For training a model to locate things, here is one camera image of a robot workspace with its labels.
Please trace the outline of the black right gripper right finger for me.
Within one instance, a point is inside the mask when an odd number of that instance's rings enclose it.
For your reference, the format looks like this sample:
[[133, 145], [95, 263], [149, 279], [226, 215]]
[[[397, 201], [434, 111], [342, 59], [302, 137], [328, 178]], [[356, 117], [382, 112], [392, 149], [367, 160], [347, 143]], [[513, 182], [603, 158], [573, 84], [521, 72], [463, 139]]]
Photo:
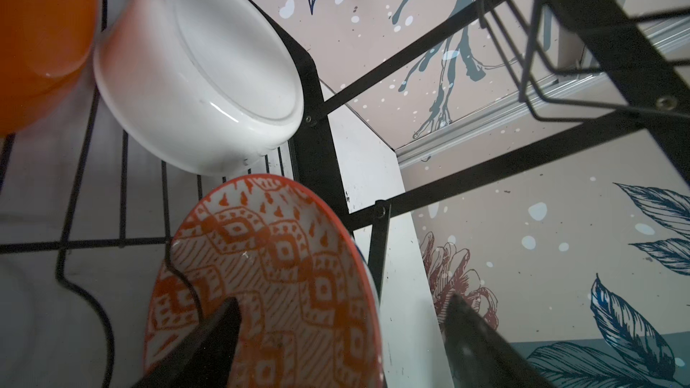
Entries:
[[445, 351], [456, 387], [550, 387], [462, 296], [450, 298], [446, 318]]

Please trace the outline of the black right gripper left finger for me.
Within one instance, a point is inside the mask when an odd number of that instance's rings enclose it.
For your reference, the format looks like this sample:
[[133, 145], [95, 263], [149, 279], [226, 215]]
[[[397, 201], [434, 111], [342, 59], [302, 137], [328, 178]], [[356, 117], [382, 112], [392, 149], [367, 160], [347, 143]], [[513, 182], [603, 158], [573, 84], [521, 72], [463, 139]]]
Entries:
[[230, 297], [135, 386], [225, 387], [241, 323], [239, 303]]

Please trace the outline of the red patterned ceramic bowl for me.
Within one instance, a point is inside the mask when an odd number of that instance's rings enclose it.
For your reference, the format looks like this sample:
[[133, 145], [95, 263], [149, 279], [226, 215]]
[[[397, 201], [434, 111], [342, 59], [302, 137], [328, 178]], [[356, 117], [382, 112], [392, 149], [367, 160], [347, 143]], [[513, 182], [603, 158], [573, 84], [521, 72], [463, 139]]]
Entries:
[[172, 240], [150, 300], [151, 370], [223, 301], [242, 324], [231, 387], [379, 387], [377, 298], [349, 232], [312, 190], [271, 174], [204, 197]]

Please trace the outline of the white ceramic bowl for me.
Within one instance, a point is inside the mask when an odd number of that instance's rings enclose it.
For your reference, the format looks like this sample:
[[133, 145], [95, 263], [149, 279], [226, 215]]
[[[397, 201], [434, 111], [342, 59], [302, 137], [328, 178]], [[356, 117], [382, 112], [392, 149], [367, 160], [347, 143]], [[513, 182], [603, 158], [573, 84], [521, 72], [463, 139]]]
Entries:
[[129, 0], [93, 71], [129, 136], [191, 174], [236, 174], [303, 120], [298, 69], [248, 0]]

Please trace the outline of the orange plastic bowl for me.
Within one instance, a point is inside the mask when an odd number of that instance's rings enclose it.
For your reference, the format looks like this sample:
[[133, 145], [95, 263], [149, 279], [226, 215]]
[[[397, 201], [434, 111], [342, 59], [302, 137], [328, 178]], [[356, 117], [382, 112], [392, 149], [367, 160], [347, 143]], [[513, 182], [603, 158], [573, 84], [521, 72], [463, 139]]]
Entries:
[[77, 85], [101, 0], [1, 0], [1, 134], [41, 120]]

